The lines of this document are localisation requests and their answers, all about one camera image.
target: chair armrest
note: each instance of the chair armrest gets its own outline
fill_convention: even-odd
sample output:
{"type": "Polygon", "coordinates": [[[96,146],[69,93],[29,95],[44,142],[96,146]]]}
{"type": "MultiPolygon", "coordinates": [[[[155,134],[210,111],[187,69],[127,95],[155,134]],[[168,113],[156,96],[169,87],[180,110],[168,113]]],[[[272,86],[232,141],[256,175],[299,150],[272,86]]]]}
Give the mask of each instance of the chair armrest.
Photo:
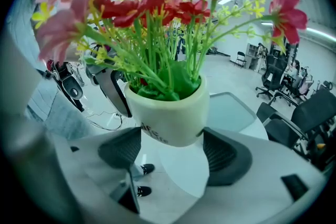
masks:
{"type": "Polygon", "coordinates": [[[280,114],[278,111],[274,112],[266,121],[264,121],[263,126],[266,126],[271,120],[282,120],[288,127],[290,127],[299,137],[300,139],[308,140],[306,134],[292,121],[287,119],[285,116],[280,114]]]}
{"type": "Polygon", "coordinates": [[[287,95],[285,95],[284,93],[282,93],[282,92],[280,92],[280,91],[277,91],[277,92],[274,94],[273,98],[271,99],[271,101],[268,102],[268,104],[271,105],[271,104],[274,102],[275,98],[276,98],[276,97],[279,97],[279,96],[282,97],[282,98],[285,98],[285,99],[286,99],[288,102],[290,102],[292,105],[294,105],[294,106],[298,106],[297,103],[295,103],[292,99],[290,99],[287,95]]]}

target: white wall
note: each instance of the white wall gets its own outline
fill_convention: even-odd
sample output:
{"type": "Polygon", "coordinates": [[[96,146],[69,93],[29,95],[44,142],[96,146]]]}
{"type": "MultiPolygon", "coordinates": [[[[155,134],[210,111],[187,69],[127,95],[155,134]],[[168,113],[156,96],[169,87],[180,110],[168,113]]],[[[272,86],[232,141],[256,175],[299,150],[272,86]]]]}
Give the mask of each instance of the white wall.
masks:
{"type": "MultiPolygon", "coordinates": [[[[232,18],[229,20],[228,26],[219,26],[218,27],[218,34],[223,33],[225,31],[230,30],[235,25],[239,25],[247,20],[250,20],[250,16],[242,16],[241,18],[232,18]]],[[[264,35],[264,30],[260,27],[259,24],[250,24],[253,26],[254,31],[259,35],[264,35]]],[[[246,31],[249,25],[246,25],[240,28],[243,31],[246,31]]],[[[232,35],[225,36],[223,39],[215,42],[215,47],[218,48],[218,51],[230,55],[231,61],[236,61],[237,59],[237,52],[242,51],[246,53],[247,44],[251,43],[253,45],[258,45],[258,43],[263,43],[263,39],[261,37],[253,37],[248,38],[246,34],[241,34],[240,38],[235,38],[232,35]]]]}
{"type": "Polygon", "coordinates": [[[336,76],[336,54],[313,41],[300,39],[296,59],[300,61],[301,67],[309,66],[308,73],[314,79],[313,89],[316,89],[318,80],[321,83],[324,80],[333,81],[336,76]]]}

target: foot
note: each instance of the foot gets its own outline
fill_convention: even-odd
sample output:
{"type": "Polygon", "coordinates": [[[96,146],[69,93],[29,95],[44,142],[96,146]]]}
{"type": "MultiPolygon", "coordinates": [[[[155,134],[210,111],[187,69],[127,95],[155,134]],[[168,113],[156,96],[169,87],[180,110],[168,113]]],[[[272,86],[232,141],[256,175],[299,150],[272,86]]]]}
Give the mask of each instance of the foot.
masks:
{"type": "Polygon", "coordinates": [[[140,167],[143,169],[143,175],[148,175],[149,173],[153,172],[155,169],[155,166],[150,163],[140,165],[140,167]]]}
{"type": "Polygon", "coordinates": [[[148,196],[150,193],[152,193],[152,189],[150,187],[138,186],[138,197],[145,197],[148,196]]]}

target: round table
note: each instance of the round table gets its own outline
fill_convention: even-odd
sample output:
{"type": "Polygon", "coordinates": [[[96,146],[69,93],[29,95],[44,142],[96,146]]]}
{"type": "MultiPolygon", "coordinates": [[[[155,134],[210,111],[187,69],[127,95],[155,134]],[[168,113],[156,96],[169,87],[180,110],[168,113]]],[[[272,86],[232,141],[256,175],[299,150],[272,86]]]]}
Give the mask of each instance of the round table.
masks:
{"type": "MultiPolygon", "coordinates": [[[[208,127],[268,140],[257,115],[235,95],[225,92],[211,94],[210,97],[208,127]]],[[[187,147],[160,143],[158,153],[171,180],[185,192],[201,198],[209,177],[209,164],[203,151],[203,135],[187,147]]]]}

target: white table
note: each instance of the white table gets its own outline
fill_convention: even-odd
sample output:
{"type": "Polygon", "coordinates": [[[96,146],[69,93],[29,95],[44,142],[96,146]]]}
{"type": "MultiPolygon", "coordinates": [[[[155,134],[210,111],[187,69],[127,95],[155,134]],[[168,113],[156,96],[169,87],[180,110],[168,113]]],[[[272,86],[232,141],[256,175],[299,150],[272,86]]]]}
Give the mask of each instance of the white table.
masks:
{"type": "MultiPolygon", "coordinates": [[[[228,121],[232,122],[231,118],[236,118],[238,115],[244,114],[245,110],[247,113],[245,115],[245,123],[242,121],[237,121],[237,123],[240,123],[241,126],[247,124],[247,126],[240,130],[239,133],[268,140],[266,130],[255,113],[246,107],[244,103],[237,99],[233,94],[223,94],[224,95],[211,95],[211,100],[212,98],[216,98],[216,102],[210,101],[210,116],[211,109],[221,109],[221,114],[219,116],[223,116],[227,118],[228,121]]],[[[212,125],[210,123],[208,127],[229,131],[237,131],[237,128],[239,128],[237,125],[226,125],[225,120],[215,120],[216,122],[219,121],[219,125],[215,126],[216,124],[212,125]]],[[[160,143],[158,153],[161,163],[171,180],[185,192],[194,197],[201,198],[209,177],[209,164],[203,151],[203,135],[199,137],[199,140],[196,143],[188,147],[172,147],[160,143]]]]}

